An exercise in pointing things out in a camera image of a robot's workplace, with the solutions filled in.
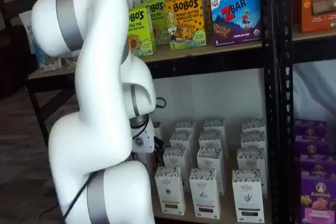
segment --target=white robotic arm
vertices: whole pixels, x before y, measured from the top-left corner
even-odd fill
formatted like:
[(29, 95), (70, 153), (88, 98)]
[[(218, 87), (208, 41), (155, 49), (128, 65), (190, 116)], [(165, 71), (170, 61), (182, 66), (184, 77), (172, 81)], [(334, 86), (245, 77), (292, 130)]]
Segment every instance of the white robotic arm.
[(75, 72), (80, 111), (53, 126), (49, 161), (63, 214), (89, 174), (68, 224), (153, 224), (147, 171), (130, 154), (129, 118), (154, 110), (152, 78), (127, 45), (126, 0), (39, 0), (32, 13), (41, 49), (58, 56), (82, 48)]

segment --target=snack box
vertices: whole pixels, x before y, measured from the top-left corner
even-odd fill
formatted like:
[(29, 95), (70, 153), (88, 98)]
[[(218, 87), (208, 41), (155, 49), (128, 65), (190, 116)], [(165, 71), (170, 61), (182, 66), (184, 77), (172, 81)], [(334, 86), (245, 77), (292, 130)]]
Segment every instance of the snack box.
[(336, 174), (301, 171), (300, 223), (334, 224)]
[(237, 151), (237, 162), (240, 170), (260, 171), (261, 191), (267, 197), (267, 167), (264, 149), (239, 149)]
[(184, 215), (185, 198), (180, 168), (157, 168), (155, 182), (162, 212), (171, 215)]
[(189, 181), (196, 217), (220, 219), (216, 173), (216, 169), (191, 170)]
[(329, 143), (324, 137), (296, 136), (294, 141), (295, 157), (301, 154), (329, 154)]
[(264, 223), (259, 170), (233, 170), (232, 186), (238, 222)]
[(146, 0), (144, 3), (135, 6), (135, 8), (148, 7), (150, 9), (154, 39), (157, 46), (169, 44), (167, 21), (163, 9), (164, 2), (165, 0)]
[(327, 138), (327, 123), (325, 121), (295, 120), (294, 136), (318, 136)]
[(336, 156), (330, 154), (301, 154), (300, 169), (312, 172), (336, 173)]
[(222, 150), (225, 159), (229, 158), (229, 151), (226, 144), (226, 134), (225, 134), (225, 119), (205, 119), (204, 121), (204, 131), (212, 132), (213, 130), (220, 131)]
[(216, 46), (260, 40), (260, 0), (211, 0)]
[(190, 191), (189, 175), (190, 160), (186, 148), (166, 148), (163, 154), (164, 166), (178, 166), (181, 169), (182, 185), (184, 191)]
[(150, 9), (135, 8), (129, 12), (128, 45), (138, 57), (153, 55), (156, 52)]
[(206, 46), (204, 9), (204, 0), (165, 2), (171, 50)]
[(226, 191), (226, 173), (222, 149), (203, 149), (197, 153), (197, 164), (199, 168), (216, 169), (219, 195)]

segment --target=cardboard box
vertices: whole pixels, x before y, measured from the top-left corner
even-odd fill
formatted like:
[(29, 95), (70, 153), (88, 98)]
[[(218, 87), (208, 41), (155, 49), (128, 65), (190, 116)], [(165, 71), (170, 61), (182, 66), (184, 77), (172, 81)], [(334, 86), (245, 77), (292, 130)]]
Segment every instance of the cardboard box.
[(199, 135), (200, 148), (222, 149), (222, 135), (218, 130), (208, 130)]
[(225, 159), (229, 158), (229, 151), (227, 149), (226, 144), (226, 135), (225, 135), (225, 119), (206, 119), (204, 122), (204, 131), (209, 132), (212, 130), (220, 131), (220, 135), (222, 137), (221, 143), (222, 143), (222, 150), (223, 155)]
[(334, 224), (335, 211), (335, 173), (302, 171), (300, 223)]
[(295, 120), (294, 136), (317, 136), (328, 138), (327, 123), (325, 121)]
[(192, 156), (193, 142), (192, 142), (192, 133), (189, 131), (179, 131), (173, 132), (173, 135), (170, 138), (171, 148), (186, 148), (187, 152), (190, 153), (189, 160), (192, 167), (196, 167), (197, 160), (196, 155)]
[(155, 174), (157, 192), (164, 214), (184, 215), (185, 199), (179, 167), (159, 167)]
[(206, 46), (204, 8), (204, 0), (165, 2), (171, 50)]
[(216, 169), (219, 195), (224, 195), (226, 191), (226, 173), (222, 149), (200, 148), (197, 153), (197, 163), (199, 168)]
[(142, 4), (135, 5), (135, 8), (147, 7), (150, 9), (154, 39), (157, 46), (169, 44), (167, 21), (163, 9), (164, 2), (165, 0), (145, 0)]
[(301, 32), (334, 29), (335, 0), (301, 0)]
[(330, 154), (301, 154), (300, 170), (336, 173), (336, 156)]
[(156, 52), (153, 26), (149, 8), (135, 8), (129, 12), (128, 44), (138, 57), (153, 55)]
[(182, 185), (184, 191), (190, 191), (189, 175), (191, 165), (186, 148), (166, 148), (163, 154), (164, 166), (178, 166), (181, 169)]
[(232, 186), (238, 222), (264, 223), (259, 170), (233, 170)]
[(267, 197), (267, 168), (264, 149), (239, 149), (237, 151), (238, 168), (240, 170), (259, 170), (262, 195)]
[(190, 187), (196, 217), (220, 219), (220, 201), (215, 169), (193, 168)]

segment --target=bobo's logo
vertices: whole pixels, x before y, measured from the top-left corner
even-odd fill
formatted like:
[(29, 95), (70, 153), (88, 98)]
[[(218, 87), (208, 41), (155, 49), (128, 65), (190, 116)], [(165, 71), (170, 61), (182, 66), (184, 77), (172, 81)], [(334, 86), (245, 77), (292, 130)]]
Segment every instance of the bobo's logo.
[(178, 10), (188, 10), (189, 8), (197, 8), (198, 7), (198, 0), (189, 0), (180, 3), (176, 3), (173, 5), (174, 11), (177, 12)]
[(143, 10), (140, 10), (140, 11), (138, 11), (138, 12), (136, 12), (136, 13), (132, 13), (132, 14), (130, 14), (130, 22), (133, 22), (133, 21), (135, 21), (136, 19), (140, 19), (140, 20), (142, 20), (143, 17), (144, 17), (144, 15), (143, 15)]

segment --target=wooden shelf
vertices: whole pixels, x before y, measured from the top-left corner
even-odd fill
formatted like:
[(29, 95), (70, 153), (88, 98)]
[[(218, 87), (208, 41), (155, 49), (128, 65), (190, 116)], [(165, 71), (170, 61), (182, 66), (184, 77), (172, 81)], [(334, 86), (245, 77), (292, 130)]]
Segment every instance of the wooden shelf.
[[(230, 152), (230, 159), (227, 164), (227, 188), (226, 193), (223, 197), (220, 198), (222, 212), (220, 213), (220, 220), (200, 218), (195, 216), (194, 205), (192, 201), (191, 193), (185, 193), (186, 201), (186, 211), (183, 216), (180, 215), (169, 215), (162, 213), (160, 200), (158, 196), (158, 191), (155, 186), (152, 189), (152, 201), (153, 201), (153, 211), (154, 216), (157, 218), (164, 219), (174, 219), (187, 222), (196, 222), (196, 223), (210, 223), (210, 224), (238, 224), (241, 222), (237, 221), (235, 202), (232, 189), (232, 170), (237, 169), (237, 160), (236, 160), (236, 151)], [(271, 207), (270, 199), (264, 199), (264, 214), (265, 214), (265, 224), (271, 224)]]

